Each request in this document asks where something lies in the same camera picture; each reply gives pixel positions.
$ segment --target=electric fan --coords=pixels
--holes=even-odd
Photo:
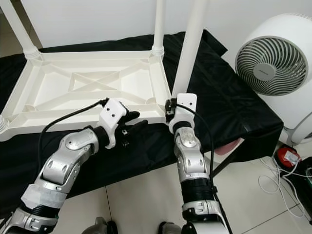
[[[237,53],[238,75],[284,121],[280,141],[312,140],[312,18],[287,13],[262,23]]]

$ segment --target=black table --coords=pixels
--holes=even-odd
[[[172,90],[184,33],[165,35],[163,60]],[[118,41],[41,49],[42,52],[149,50],[153,35]],[[197,112],[208,122],[215,147],[242,137],[245,141],[223,162],[214,175],[230,162],[248,161],[271,155],[283,127],[276,114],[236,75],[221,56],[226,48],[204,31],[193,69],[189,93],[197,94]],[[23,54],[0,58],[0,111],[2,111],[26,60]],[[203,150],[210,150],[205,127],[195,119],[195,133]],[[59,140],[70,131],[45,135],[44,159],[57,148]],[[17,135],[0,142],[0,217],[19,202],[32,182],[37,166],[39,134]],[[79,195],[123,179],[176,162],[173,135],[164,124],[151,124],[140,132],[130,148],[100,149],[83,166],[68,197]]]

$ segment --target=white cable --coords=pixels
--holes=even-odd
[[[302,177],[311,177],[311,176],[300,175],[300,174],[294,173],[294,171],[296,170],[296,168],[297,168],[297,166],[298,166],[298,164],[299,164],[299,159],[297,160],[295,166],[293,167],[293,169],[292,169],[290,172],[281,169],[281,168],[277,165],[276,161],[273,159],[273,156],[271,157],[271,159],[272,159],[273,163],[275,164],[276,168],[273,168],[273,167],[269,166],[267,163],[264,162],[264,160],[263,160],[262,158],[260,159],[260,161],[261,161],[268,169],[277,172],[277,181],[274,180],[274,179],[272,179],[271,177],[269,177],[269,176],[267,176],[267,175],[261,175],[261,176],[259,176],[259,178],[258,178],[258,184],[259,184],[261,190],[264,191],[265,193],[268,193],[268,194],[275,194],[275,193],[277,193],[278,191],[280,191],[280,193],[281,193],[281,195],[282,195],[282,198],[283,198],[283,200],[284,200],[284,204],[285,204],[285,206],[286,206],[286,209],[289,211],[289,213],[291,213],[293,216],[295,216],[295,217],[297,217],[297,218],[302,218],[302,217],[304,217],[304,216],[305,216],[305,209],[304,209],[304,207],[303,207],[301,201],[300,201],[299,198],[298,198],[297,190],[296,190],[296,188],[294,187],[293,183],[291,183],[291,181],[290,181],[289,179],[287,179],[286,177],[287,177],[287,176],[290,176],[290,175],[296,175],[296,176],[302,176]],[[280,173],[281,173],[281,171],[287,172],[287,174],[286,174],[286,175],[283,175],[282,178],[283,178],[285,181],[287,181],[287,182],[292,186],[293,191],[294,191],[295,198],[296,198],[297,201],[299,202],[299,205],[302,207],[302,215],[300,215],[300,216],[297,216],[296,214],[294,214],[293,212],[291,212],[290,209],[289,209],[289,207],[288,207],[288,205],[287,205],[287,203],[286,203],[286,200],[285,200],[285,197],[284,197],[284,193],[283,193],[282,188],[281,188],[281,185],[280,185]],[[260,179],[261,179],[262,177],[266,177],[266,178],[270,179],[271,181],[273,181],[274,184],[277,185],[277,189],[276,189],[275,191],[268,191],[268,190],[265,190],[265,189],[262,187],[261,183],[260,183]]]

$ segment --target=white wall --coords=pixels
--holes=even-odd
[[[44,47],[151,34],[156,0],[21,0]],[[192,0],[168,0],[165,33],[186,29]],[[233,65],[246,36],[286,12],[312,16],[312,0],[211,0],[206,28],[229,49]]]

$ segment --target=pink object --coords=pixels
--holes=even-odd
[[[215,152],[216,152],[218,155],[225,155],[225,154],[227,154],[228,152],[230,152],[231,150],[233,150],[233,149],[236,147],[236,145],[239,144],[239,141],[240,141],[240,138],[237,139],[237,140],[235,140],[235,141],[232,141],[231,143],[226,144],[226,145],[224,145],[224,146],[222,146],[222,147],[220,147],[220,148],[217,148],[217,149],[215,150]]]

